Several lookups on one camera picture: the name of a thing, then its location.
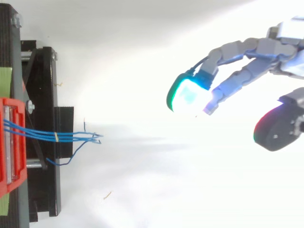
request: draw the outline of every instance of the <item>bolt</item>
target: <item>bolt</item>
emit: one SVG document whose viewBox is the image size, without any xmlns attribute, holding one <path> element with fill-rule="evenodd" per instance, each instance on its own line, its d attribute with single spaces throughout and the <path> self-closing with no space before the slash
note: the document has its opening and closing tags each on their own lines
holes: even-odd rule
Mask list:
<svg viewBox="0 0 304 228">
<path fill-rule="evenodd" d="M 18 13 L 14 14 L 14 16 L 11 20 L 12 25 L 19 29 L 22 27 L 22 22 L 23 22 L 23 19 L 22 19 L 21 14 L 18 14 Z"/>
<path fill-rule="evenodd" d="M 32 103 L 31 100 L 29 100 L 27 102 L 27 107 L 28 107 L 28 113 L 29 114 L 32 114 L 33 113 L 33 110 L 35 110 L 35 105 Z"/>
<path fill-rule="evenodd" d="M 53 53 L 52 53 L 52 59 L 53 59 L 54 61 L 58 61 L 58 53 L 57 53 L 57 52 L 53 52 Z"/>
</svg>

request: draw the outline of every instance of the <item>metal rod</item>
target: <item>metal rod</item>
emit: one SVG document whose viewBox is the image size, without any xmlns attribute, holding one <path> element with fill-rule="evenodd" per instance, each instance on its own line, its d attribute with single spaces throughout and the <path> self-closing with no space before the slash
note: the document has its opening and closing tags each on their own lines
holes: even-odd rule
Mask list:
<svg viewBox="0 0 304 228">
<path fill-rule="evenodd" d="M 39 159 L 27 159 L 27 168 L 33 169 L 33 168 L 42 168 L 42 165 L 40 163 Z"/>
<path fill-rule="evenodd" d="M 31 55 L 32 55 L 31 51 L 23 51 L 23 52 L 21 52 L 21 60 L 29 61 Z"/>
</svg>

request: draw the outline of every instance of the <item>black metal frame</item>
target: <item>black metal frame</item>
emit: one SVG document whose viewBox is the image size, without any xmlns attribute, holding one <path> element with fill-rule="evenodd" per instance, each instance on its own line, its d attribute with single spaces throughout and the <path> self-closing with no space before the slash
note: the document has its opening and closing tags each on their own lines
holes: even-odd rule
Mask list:
<svg viewBox="0 0 304 228">
<path fill-rule="evenodd" d="M 72 132 L 73 107 L 57 107 L 56 62 L 51 47 L 37 48 L 36 41 L 20 41 L 19 28 L 12 25 L 17 12 L 9 4 L 0 4 L 0 67 L 11 67 L 11 97 L 35 105 L 27 113 L 26 127 L 51 132 Z M 21 63 L 21 51 L 30 51 L 29 60 Z M 39 159 L 42 168 L 28 169 L 28 179 L 9 196 L 9 215 L 0 216 L 1 228 L 28 228 L 37 222 L 38 212 L 50 217 L 61 212 L 59 163 L 70 158 L 72 143 L 53 143 L 27 139 L 27 159 Z"/>
<path fill-rule="evenodd" d="M 17 12 L 0 4 L 0 67 L 11 67 L 11 97 L 24 100 L 22 91 L 20 30 L 12 25 Z M 1 228 L 29 228 L 28 181 L 9 194 L 9 214 L 0 216 Z"/>
<path fill-rule="evenodd" d="M 57 106 L 55 51 L 51 47 L 38 49 L 35 44 L 34 40 L 21 42 L 21 50 L 31 51 L 29 61 L 22 62 L 23 80 L 27 82 L 28 95 L 36 107 L 28 115 L 26 125 L 48 132 L 72 132 L 74 108 Z M 27 139 L 27 158 L 39 158 L 41 164 L 46 158 L 59 163 L 60 158 L 69 158 L 72 152 L 71 142 L 61 144 Z M 61 212 L 59 166 L 49 163 L 44 171 L 28 169 L 28 193 L 30 222 L 38 221 L 38 212 L 49 211 L 50 217 L 57 216 Z"/>
</svg>

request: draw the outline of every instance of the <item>white background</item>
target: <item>white background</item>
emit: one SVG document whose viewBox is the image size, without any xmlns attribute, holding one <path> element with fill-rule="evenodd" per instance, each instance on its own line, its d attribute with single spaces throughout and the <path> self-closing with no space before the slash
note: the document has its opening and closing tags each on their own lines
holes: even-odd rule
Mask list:
<svg viewBox="0 0 304 228">
<path fill-rule="evenodd" d="M 58 52 L 58 102 L 75 107 L 75 130 L 85 117 L 105 136 L 61 168 L 60 215 L 31 227 L 304 227 L 303 140 L 278 152 L 253 141 L 257 121 L 303 81 L 266 75 L 212 116 L 182 118 L 165 103 L 210 50 L 264 37 L 301 1 L 6 2 L 23 16 L 22 39 Z M 247 62 L 221 67 L 214 86 Z"/>
</svg>

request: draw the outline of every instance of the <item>red plastic part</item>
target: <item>red plastic part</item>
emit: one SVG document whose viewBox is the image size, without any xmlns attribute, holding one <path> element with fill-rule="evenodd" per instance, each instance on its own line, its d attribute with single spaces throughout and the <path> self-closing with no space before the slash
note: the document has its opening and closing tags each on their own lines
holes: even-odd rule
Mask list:
<svg viewBox="0 0 304 228">
<path fill-rule="evenodd" d="M 4 106 L 15 107 L 12 121 L 21 127 L 25 127 L 25 104 L 20 100 L 0 98 L 0 197 L 19 187 L 28 176 L 25 137 L 14 134 L 14 171 L 16 178 L 12 180 L 11 184 L 7 184 L 4 149 Z"/>
</svg>

